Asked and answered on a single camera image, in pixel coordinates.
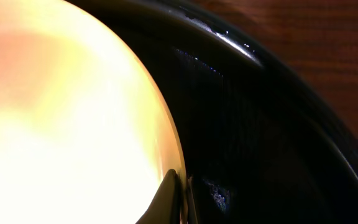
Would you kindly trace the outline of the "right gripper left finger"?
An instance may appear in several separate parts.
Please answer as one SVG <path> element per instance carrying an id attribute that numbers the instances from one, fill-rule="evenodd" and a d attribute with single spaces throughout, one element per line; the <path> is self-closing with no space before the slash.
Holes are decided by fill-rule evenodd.
<path id="1" fill-rule="evenodd" d="M 179 224 L 180 180 L 175 170 L 165 174 L 151 204 L 136 224 Z"/>

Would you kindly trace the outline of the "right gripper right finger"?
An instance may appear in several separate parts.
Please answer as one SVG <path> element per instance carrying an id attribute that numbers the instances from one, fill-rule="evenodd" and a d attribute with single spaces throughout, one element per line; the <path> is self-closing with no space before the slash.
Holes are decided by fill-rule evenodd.
<path id="1" fill-rule="evenodd" d="M 187 180 L 186 198 L 188 204 L 188 224 L 199 224 L 192 177 Z"/>

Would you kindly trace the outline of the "yellow plate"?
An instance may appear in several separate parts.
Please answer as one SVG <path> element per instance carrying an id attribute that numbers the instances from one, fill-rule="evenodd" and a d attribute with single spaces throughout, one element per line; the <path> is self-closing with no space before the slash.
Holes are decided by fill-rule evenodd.
<path id="1" fill-rule="evenodd" d="M 137 55 L 66 1 L 0 1 L 0 223 L 135 223 L 186 187 Z"/>

